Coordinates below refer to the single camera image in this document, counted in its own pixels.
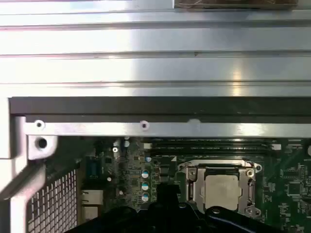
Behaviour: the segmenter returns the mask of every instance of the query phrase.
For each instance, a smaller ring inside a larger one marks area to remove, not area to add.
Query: integrated circuit chip
[[[291,182],[288,184],[289,196],[300,196],[301,184],[299,182]]]
[[[205,178],[205,208],[221,206],[237,210],[242,190],[235,175],[213,175]]]

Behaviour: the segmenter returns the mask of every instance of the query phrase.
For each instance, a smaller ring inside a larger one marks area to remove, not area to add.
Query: silver metal frame
[[[310,9],[308,0],[292,11],[197,13],[172,0],[0,2],[0,93],[309,97]]]

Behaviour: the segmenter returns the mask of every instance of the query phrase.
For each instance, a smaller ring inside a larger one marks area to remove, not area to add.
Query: metal chassis
[[[27,231],[26,203],[45,182],[44,165],[30,160],[52,155],[58,136],[311,137],[309,122],[211,123],[196,112],[184,122],[146,113],[38,127],[12,113],[11,98],[310,98],[310,8],[308,0],[287,12],[198,13],[175,12],[169,0],[0,1],[0,196],[10,201],[10,232]],[[39,138],[52,147],[38,150]]]

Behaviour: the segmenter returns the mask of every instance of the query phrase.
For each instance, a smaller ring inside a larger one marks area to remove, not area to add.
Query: metal bracket
[[[0,179],[0,193],[9,185],[9,183],[25,169],[28,164],[27,159],[27,136],[24,132],[25,117],[15,118],[15,153],[12,159],[1,159],[0,170],[3,176]]]
[[[39,191],[45,183],[45,166],[42,165],[26,180],[25,185],[11,198],[11,233],[26,233],[28,226],[26,222],[26,209],[29,199]]]
[[[241,195],[237,211],[249,217],[259,217],[261,211],[255,207],[255,182],[256,173],[262,171],[259,164],[245,160],[191,160],[178,166],[179,171],[186,174],[187,200],[193,200],[200,212],[205,212],[206,205],[206,171],[233,168],[239,171],[238,186]]]
[[[7,98],[0,98],[1,109],[1,159],[11,158],[10,106]]]
[[[57,136],[28,136],[28,158],[45,159],[54,154],[57,148]]]

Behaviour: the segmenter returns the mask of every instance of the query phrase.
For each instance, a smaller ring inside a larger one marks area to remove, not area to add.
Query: mounting hole
[[[44,122],[42,120],[36,120],[35,126],[39,129],[43,129],[44,128]]]
[[[140,122],[140,125],[141,125],[142,130],[148,130],[149,129],[149,122],[148,121],[142,120]]]
[[[48,142],[45,138],[41,137],[36,140],[35,145],[38,149],[42,150],[47,147]]]
[[[256,167],[256,170],[257,170],[257,171],[261,171],[261,170],[262,170],[262,166],[258,165],[258,166]]]

